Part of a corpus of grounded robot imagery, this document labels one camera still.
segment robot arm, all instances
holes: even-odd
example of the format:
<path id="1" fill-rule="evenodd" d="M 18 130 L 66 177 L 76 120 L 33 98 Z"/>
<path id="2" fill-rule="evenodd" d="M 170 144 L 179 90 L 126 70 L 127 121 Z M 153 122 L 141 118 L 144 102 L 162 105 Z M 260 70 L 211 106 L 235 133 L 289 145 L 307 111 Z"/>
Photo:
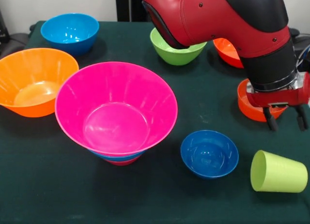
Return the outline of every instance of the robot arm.
<path id="1" fill-rule="evenodd" d="M 271 106 L 293 106 L 298 124 L 308 128 L 302 104 L 309 102 L 308 73 L 296 69 L 283 0 L 143 0 L 155 27 L 173 48 L 226 38 L 247 72 L 247 95 L 277 129 Z"/>

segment red bowl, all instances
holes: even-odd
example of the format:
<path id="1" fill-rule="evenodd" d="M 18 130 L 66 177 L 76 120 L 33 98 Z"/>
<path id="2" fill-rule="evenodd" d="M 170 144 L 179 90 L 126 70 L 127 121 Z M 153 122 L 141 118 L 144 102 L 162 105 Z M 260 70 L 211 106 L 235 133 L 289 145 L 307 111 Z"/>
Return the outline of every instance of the red bowl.
<path id="1" fill-rule="evenodd" d="M 214 46 L 219 56 L 229 65 L 235 68 L 243 68 L 236 48 L 227 39 L 218 38 L 213 40 Z"/>
<path id="2" fill-rule="evenodd" d="M 248 101 L 247 83 L 248 83 L 248 79 L 243 80 L 239 84 L 238 89 L 237 89 L 239 109 L 249 119 L 252 119 L 254 121 L 267 122 L 264 112 L 263 112 L 263 108 L 253 107 Z M 286 107 L 270 108 L 270 113 L 275 119 L 277 119 L 285 110 L 286 110 Z"/>

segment table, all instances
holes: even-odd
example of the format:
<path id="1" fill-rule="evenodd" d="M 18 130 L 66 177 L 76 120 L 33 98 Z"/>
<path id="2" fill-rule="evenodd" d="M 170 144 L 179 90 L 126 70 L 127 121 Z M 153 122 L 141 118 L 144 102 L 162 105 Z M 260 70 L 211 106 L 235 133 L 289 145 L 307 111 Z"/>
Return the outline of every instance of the table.
<path id="1" fill-rule="evenodd" d="M 49 47 L 42 23 L 27 48 Z M 284 112 L 276 133 L 247 119 L 236 99 L 244 70 L 222 62 L 212 42 L 190 64 L 167 65 L 150 42 L 152 28 L 100 22 L 93 49 L 77 60 L 80 68 L 126 61 L 163 77 L 179 105 L 171 134 L 132 165 L 119 167 L 71 141 L 54 114 L 28 119 L 0 108 L 0 223 L 309 223 L 309 187 L 300 194 L 257 193 L 249 180 L 259 149 L 310 168 L 309 131 L 299 131 L 295 111 Z M 202 129 L 222 132 L 237 145 L 240 161 L 228 176 L 202 180 L 183 164 L 182 140 Z"/>

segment pink bowl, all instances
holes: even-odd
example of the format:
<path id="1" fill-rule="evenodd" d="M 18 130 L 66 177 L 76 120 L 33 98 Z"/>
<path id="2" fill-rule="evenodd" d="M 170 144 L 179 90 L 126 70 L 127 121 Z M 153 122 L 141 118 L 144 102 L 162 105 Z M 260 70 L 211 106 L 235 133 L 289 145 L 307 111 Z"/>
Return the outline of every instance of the pink bowl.
<path id="1" fill-rule="evenodd" d="M 103 62 L 73 74 L 61 87 L 55 114 L 81 146 L 107 156 L 149 149 L 173 129 L 175 95 L 158 75 L 125 62 Z"/>

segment bowl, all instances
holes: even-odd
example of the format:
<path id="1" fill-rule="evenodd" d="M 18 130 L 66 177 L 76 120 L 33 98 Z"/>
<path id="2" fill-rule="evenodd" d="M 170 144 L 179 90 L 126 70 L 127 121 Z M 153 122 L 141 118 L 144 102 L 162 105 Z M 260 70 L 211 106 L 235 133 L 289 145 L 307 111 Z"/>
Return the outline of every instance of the bowl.
<path id="1" fill-rule="evenodd" d="M 98 31 L 98 21 L 85 14 L 59 15 L 46 21 L 41 27 L 42 36 L 53 48 L 72 56 L 90 51 Z"/>
<path id="2" fill-rule="evenodd" d="M 79 145 L 126 156 L 161 142 L 177 119 L 177 100 L 154 72 L 126 62 L 103 62 L 72 75 L 56 98 L 56 118 Z"/>
<path id="3" fill-rule="evenodd" d="M 168 64 L 181 66 L 192 62 L 203 50 L 206 43 L 190 46 L 188 49 L 174 49 L 166 43 L 156 28 L 151 31 L 151 42 L 158 55 Z"/>
<path id="4" fill-rule="evenodd" d="M 239 109 L 249 119 L 252 119 L 254 121 L 267 122 L 264 112 L 263 112 L 263 108 L 254 107 L 248 101 L 248 97 L 247 97 L 247 83 L 248 82 L 249 80 L 245 79 L 238 86 L 237 95 L 238 95 Z M 273 115 L 275 119 L 277 119 L 285 110 L 286 110 L 286 107 L 270 108 L 270 113 Z"/>
<path id="5" fill-rule="evenodd" d="M 181 145 L 185 165 L 198 177 L 215 179 L 231 173 L 239 161 L 236 145 L 225 135 L 209 130 L 193 132 Z"/>
<path id="6" fill-rule="evenodd" d="M 96 156 L 100 157 L 101 159 L 104 159 L 114 165 L 119 165 L 119 166 L 125 166 L 125 165 L 128 165 L 128 164 L 131 164 L 133 163 L 134 161 L 136 161 L 143 153 L 144 151 L 141 151 L 141 152 L 138 152 L 136 154 L 131 154 L 131 155 L 127 155 L 127 156 L 119 156 L 119 157 L 113 157 L 113 156 L 106 156 L 106 155 L 103 155 L 103 154 L 99 154 L 95 151 L 92 151 L 91 152 L 93 154 L 95 154 Z"/>
<path id="7" fill-rule="evenodd" d="M 227 39 L 218 38 L 213 40 L 218 55 L 229 65 L 235 68 L 243 68 L 236 48 Z"/>
<path id="8" fill-rule="evenodd" d="M 0 59 L 0 105 L 38 118 L 54 113 L 61 85 L 78 71 L 77 61 L 52 48 L 32 48 Z"/>

